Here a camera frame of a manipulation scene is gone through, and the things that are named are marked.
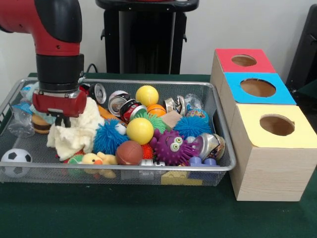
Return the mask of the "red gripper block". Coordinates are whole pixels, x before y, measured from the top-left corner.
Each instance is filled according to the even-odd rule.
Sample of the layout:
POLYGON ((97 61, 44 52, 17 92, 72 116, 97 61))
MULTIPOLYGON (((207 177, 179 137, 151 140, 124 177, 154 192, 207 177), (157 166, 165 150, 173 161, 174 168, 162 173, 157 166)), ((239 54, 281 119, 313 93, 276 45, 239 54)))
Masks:
POLYGON ((61 126, 62 120, 66 128, 71 127, 70 117, 78 117, 83 113, 87 95, 81 90, 72 93, 40 93, 36 90, 32 95, 32 102, 35 109, 46 114, 57 115, 55 125, 61 126))

